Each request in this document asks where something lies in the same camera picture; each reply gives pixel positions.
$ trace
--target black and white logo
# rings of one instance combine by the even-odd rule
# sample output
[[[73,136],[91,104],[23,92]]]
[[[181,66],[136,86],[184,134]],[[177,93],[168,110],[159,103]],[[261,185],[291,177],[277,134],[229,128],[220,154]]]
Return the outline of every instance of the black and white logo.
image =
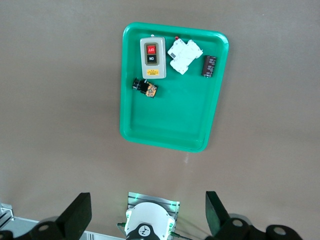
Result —
[[[150,228],[146,225],[143,225],[139,228],[140,236],[147,237],[150,235]]]

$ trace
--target gray floor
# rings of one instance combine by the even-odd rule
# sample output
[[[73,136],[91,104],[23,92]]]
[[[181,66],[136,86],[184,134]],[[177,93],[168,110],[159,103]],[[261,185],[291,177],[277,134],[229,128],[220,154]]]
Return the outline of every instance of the gray floor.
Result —
[[[319,0],[0,1],[0,197],[41,220],[91,192],[89,231],[121,237],[129,191],[181,201],[178,233],[209,234],[205,191],[261,230],[320,228]],[[230,43],[207,149],[119,133],[131,22],[216,30]]]

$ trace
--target yellow sticker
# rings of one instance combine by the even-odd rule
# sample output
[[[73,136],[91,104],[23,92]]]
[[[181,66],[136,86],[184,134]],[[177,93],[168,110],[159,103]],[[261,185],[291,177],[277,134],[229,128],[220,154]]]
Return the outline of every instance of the yellow sticker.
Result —
[[[158,69],[148,69],[147,71],[146,71],[146,74],[147,75],[159,75],[159,70]]]

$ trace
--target cylindrical capacitor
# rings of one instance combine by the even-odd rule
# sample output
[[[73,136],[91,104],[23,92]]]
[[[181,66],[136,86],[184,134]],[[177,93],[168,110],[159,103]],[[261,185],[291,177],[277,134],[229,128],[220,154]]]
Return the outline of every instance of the cylindrical capacitor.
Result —
[[[201,75],[207,78],[211,78],[214,73],[216,61],[217,58],[215,56],[205,55]]]
[[[139,80],[136,78],[133,81],[132,88],[140,91],[140,93],[145,94],[147,97],[154,98],[158,89],[158,86],[153,85],[147,80]]]

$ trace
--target green tray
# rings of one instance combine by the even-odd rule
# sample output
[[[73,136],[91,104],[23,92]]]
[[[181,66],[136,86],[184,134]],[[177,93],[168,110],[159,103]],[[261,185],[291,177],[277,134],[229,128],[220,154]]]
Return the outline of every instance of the green tray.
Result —
[[[181,75],[166,54],[166,78],[152,79],[158,85],[154,98],[132,89],[142,79],[140,39],[165,38],[166,51],[175,36],[185,43],[192,39],[203,50]],[[129,24],[123,32],[120,133],[130,142],[169,149],[201,152],[209,141],[227,62],[229,43],[220,32],[142,22]],[[201,75],[204,55],[217,57],[212,77]]]

